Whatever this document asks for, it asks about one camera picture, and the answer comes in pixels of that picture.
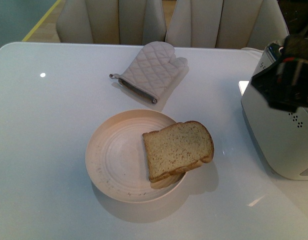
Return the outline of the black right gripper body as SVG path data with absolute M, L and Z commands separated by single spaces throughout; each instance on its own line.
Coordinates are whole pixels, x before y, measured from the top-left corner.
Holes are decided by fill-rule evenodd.
M 308 108 L 308 38 L 286 37 L 281 55 L 254 75 L 251 85 L 270 108 L 292 113 Z

